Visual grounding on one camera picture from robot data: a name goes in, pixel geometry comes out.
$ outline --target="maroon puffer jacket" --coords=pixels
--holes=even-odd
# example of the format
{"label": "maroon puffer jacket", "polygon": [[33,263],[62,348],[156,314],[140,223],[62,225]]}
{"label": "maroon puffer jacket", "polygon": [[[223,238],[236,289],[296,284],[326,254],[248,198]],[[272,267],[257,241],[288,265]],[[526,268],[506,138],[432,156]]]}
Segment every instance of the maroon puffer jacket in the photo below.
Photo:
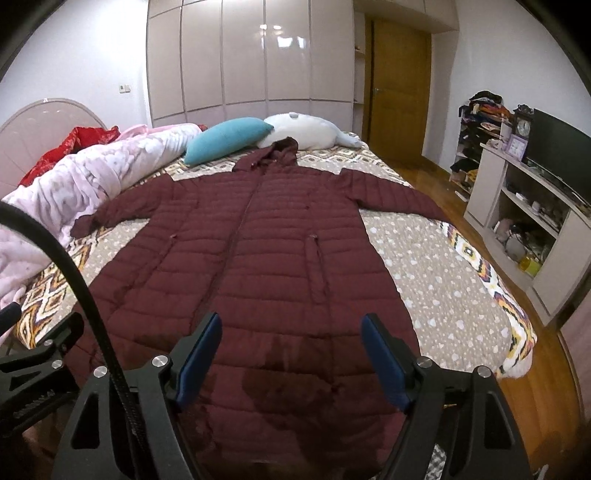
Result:
{"label": "maroon puffer jacket", "polygon": [[[258,150],[233,172],[157,177],[73,232],[151,219],[90,286],[125,369],[169,352],[206,311],[220,314],[222,343],[183,426],[201,459],[374,467],[403,417],[363,350],[361,318],[375,312],[415,353],[418,343],[358,209],[445,217],[397,183],[298,167],[294,144]],[[89,329],[67,363],[79,380],[101,364]]]}

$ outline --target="wardrobe door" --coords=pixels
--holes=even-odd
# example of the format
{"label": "wardrobe door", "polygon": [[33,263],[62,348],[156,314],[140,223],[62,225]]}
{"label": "wardrobe door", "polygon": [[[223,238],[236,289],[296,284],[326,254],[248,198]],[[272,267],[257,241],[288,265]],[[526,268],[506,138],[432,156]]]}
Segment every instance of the wardrobe door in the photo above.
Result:
{"label": "wardrobe door", "polygon": [[310,98],[308,0],[267,2],[266,26],[269,100]]}
{"label": "wardrobe door", "polygon": [[165,125],[177,125],[187,123],[185,113],[177,113],[176,115],[164,116],[152,122],[152,127],[164,127]]}
{"label": "wardrobe door", "polygon": [[187,122],[190,124],[203,124],[208,127],[213,127],[214,125],[221,124],[225,120],[226,114],[223,111],[222,105],[187,112]]}
{"label": "wardrobe door", "polygon": [[304,113],[310,114],[309,100],[271,100],[269,101],[269,116],[279,113]]}
{"label": "wardrobe door", "polygon": [[267,118],[266,102],[246,102],[233,103],[226,105],[226,119],[241,118],[243,116],[253,116],[264,120]]}
{"label": "wardrobe door", "polygon": [[353,128],[353,103],[349,102],[310,102],[310,113],[334,123],[342,131],[351,132]]}
{"label": "wardrobe door", "polygon": [[181,0],[150,0],[148,17],[152,18],[161,13],[181,6]]}
{"label": "wardrobe door", "polygon": [[222,64],[226,104],[265,100],[263,24],[263,0],[223,0]]}
{"label": "wardrobe door", "polygon": [[180,8],[148,20],[148,85],[152,120],[183,111],[180,24]]}
{"label": "wardrobe door", "polygon": [[311,0],[311,98],[353,101],[353,2]]}
{"label": "wardrobe door", "polygon": [[181,59],[188,111],[223,103],[221,16],[222,0],[205,0],[183,8]]}

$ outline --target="wooden door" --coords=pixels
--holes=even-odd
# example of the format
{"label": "wooden door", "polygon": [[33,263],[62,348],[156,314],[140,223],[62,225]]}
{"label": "wooden door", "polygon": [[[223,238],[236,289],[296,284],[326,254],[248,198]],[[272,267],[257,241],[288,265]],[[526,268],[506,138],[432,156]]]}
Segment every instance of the wooden door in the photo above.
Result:
{"label": "wooden door", "polygon": [[431,34],[375,19],[372,52],[369,147],[386,162],[412,164],[427,124]]}

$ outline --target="black cable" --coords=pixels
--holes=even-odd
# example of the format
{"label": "black cable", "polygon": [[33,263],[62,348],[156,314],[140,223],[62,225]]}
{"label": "black cable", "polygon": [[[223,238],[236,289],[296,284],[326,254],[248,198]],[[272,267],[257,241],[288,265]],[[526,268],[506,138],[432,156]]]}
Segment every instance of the black cable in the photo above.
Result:
{"label": "black cable", "polygon": [[146,437],[145,426],[125,379],[123,369],[117,360],[115,350],[107,334],[105,324],[100,318],[99,309],[92,297],[82,274],[56,238],[37,222],[13,205],[0,201],[0,225],[4,225],[20,233],[31,243],[39,247],[54,262],[70,284],[86,319],[103,354],[106,367],[111,374],[111,381],[125,411],[131,432],[133,433],[141,452],[149,456],[150,449]]}

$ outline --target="cabinet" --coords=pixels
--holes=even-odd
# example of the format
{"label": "cabinet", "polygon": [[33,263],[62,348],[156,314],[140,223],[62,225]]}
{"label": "cabinet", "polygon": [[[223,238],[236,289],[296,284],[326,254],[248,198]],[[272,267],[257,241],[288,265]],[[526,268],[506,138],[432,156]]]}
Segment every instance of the cabinet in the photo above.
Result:
{"label": "cabinet", "polygon": [[431,19],[454,30],[460,28],[454,0],[425,0],[425,13]]}
{"label": "cabinet", "polygon": [[180,25],[180,8],[148,20],[148,88],[152,119],[184,111],[178,40]]}
{"label": "cabinet", "polygon": [[591,229],[572,210],[533,288],[550,317],[556,316],[587,273],[591,260]]}
{"label": "cabinet", "polygon": [[187,111],[223,103],[221,18],[222,0],[183,7],[181,59]]}
{"label": "cabinet", "polygon": [[310,98],[310,17],[307,0],[267,2],[269,100]]}
{"label": "cabinet", "polygon": [[311,97],[314,100],[353,100],[353,6],[347,3],[311,2]]}
{"label": "cabinet", "polygon": [[265,100],[263,18],[262,0],[223,0],[222,63],[226,103]]}
{"label": "cabinet", "polygon": [[591,420],[591,292],[561,328],[564,344],[570,354],[571,367],[579,380],[586,421]]}
{"label": "cabinet", "polygon": [[[524,290],[542,322],[547,325],[583,290],[591,266],[591,219],[556,186],[534,169],[482,145],[482,159],[464,218],[478,231],[487,250],[511,278]],[[567,212],[560,229],[555,229],[528,203],[519,200],[507,185],[513,185],[525,197],[539,200],[544,206],[554,205]],[[497,221],[510,218],[530,225],[545,235],[544,245],[550,249],[534,278],[522,272],[507,256],[505,247],[492,230]]]}
{"label": "cabinet", "polygon": [[355,10],[430,33],[459,30],[454,0],[354,0]]}
{"label": "cabinet", "polygon": [[351,130],[352,0],[150,0],[149,12],[154,125],[297,111]]}
{"label": "cabinet", "polygon": [[152,18],[161,13],[180,7],[183,0],[151,0],[148,5],[148,17]]}
{"label": "cabinet", "polygon": [[505,177],[505,162],[488,150],[482,152],[476,183],[470,195],[466,211],[481,225],[486,225],[499,188]]}

